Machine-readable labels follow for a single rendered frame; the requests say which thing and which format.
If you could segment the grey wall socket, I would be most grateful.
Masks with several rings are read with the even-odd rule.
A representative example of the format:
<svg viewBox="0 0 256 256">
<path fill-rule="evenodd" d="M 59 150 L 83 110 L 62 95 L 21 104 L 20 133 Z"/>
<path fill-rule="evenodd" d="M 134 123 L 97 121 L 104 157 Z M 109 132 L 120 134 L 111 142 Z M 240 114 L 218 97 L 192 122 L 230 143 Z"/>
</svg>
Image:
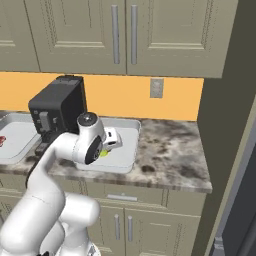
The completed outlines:
<svg viewBox="0 0 256 256">
<path fill-rule="evenodd" d="M 161 78 L 150 79 L 150 97 L 162 98 L 163 97 L 164 80 Z"/>
</svg>

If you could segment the beige base cupboard door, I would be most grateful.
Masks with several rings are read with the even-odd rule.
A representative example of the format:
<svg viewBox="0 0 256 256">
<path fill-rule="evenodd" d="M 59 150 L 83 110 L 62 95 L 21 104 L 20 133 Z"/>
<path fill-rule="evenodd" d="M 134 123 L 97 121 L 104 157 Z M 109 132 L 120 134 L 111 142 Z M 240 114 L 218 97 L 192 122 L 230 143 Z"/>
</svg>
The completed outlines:
<svg viewBox="0 0 256 256">
<path fill-rule="evenodd" d="M 133 218 L 131 242 L 128 216 Z M 199 222 L 199 216 L 126 209 L 126 255 L 191 256 Z"/>
<path fill-rule="evenodd" d="M 115 214 L 119 215 L 120 240 L 115 235 Z M 88 228 L 92 242 L 102 256 L 125 256 L 124 210 L 119 207 L 102 206 L 97 222 Z"/>
</svg>

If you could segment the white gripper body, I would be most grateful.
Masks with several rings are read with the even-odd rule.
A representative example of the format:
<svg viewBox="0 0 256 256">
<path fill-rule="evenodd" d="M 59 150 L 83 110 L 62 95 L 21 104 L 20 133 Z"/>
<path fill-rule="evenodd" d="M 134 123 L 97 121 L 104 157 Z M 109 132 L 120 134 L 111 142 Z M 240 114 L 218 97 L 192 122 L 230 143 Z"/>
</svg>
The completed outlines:
<svg viewBox="0 0 256 256">
<path fill-rule="evenodd" d="M 111 151 L 113 149 L 119 148 L 122 146 L 121 141 L 105 141 L 103 143 L 103 149 L 107 151 Z"/>
</svg>

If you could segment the black coffee machine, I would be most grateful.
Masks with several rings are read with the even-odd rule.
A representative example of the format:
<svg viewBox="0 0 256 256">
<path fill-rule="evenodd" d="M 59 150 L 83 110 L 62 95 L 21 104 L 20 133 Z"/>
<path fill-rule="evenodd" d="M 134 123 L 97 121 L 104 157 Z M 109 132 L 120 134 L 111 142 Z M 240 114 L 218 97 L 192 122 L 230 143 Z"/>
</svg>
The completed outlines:
<svg viewBox="0 0 256 256">
<path fill-rule="evenodd" d="M 77 118 L 87 111 L 83 77 L 58 76 L 29 101 L 28 108 L 42 138 L 35 149 L 41 157 L 60 134 L 79 133 Z"/>
</svg>

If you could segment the beige wall cupboard door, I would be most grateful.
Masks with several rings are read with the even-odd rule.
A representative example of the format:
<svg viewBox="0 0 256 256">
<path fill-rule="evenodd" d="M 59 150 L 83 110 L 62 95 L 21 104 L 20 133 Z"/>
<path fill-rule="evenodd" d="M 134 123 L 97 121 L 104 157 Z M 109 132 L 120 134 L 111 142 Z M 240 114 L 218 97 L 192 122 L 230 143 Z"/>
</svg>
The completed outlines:
<svg viewBox="0 0 256 256">
<path fill-rule="evenodd" d="M 40 71 L 25 0 L 0 0 L 0 71 Z"/>
<path fill-rule="evenodd" d="M 25 0 L 42 72 L 126 73 L 125 0 Z M 114 64 L 111 5 L 118 6 Z"/>
<path fill-rule="evenodd" d="M 131 5 L 138 6 L 131 64 Z M 238 0 L 126 0 L 127 73 L 220 78 Z"/>
</svg>

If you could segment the beige drawer front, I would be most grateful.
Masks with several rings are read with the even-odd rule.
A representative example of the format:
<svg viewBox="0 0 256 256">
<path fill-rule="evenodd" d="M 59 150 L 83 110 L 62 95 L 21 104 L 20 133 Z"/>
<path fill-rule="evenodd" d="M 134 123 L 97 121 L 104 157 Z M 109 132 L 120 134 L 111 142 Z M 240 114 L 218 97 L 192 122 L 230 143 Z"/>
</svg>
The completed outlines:
<svg viewBox="0 0 256 256">
<path fill-rule="evenodd" d="M 105 199 L 104 185 L 100 183 L 87 182 L 85 180 L 73 180 L 66 177 L 53 176 L 53 179 L 65 192 L 72 192 L 93 198 Z"/>
<path fill-rule="evenodd" d="M 125 185 L 112 185 L 106 184 L 104 186 L 104 193 L 106 199 L 108 194 L 115 195 L 126 195 L 134 196 L 138 198 L 137 202 L 112 200 L 116 203 L 126 204 L 126 205 L 153 205 L 161 206 L 163 203 L 164 190 L 158 188 L 147 188 L 147 187 L 136 187 L 136 186 L 125 186 Z"/>
</svg>

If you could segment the dark grey fridge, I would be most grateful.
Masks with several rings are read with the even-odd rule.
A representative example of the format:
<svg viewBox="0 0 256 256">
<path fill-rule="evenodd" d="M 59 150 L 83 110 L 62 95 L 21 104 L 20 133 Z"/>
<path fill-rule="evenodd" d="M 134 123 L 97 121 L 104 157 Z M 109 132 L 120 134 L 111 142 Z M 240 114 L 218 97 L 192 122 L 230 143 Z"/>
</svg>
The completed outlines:
<svg viewBox="0 0 256 256">
<path fill-rule="evenodd" d="M 256 96 L 204 256 L 256 256 Z"/>
</svg>

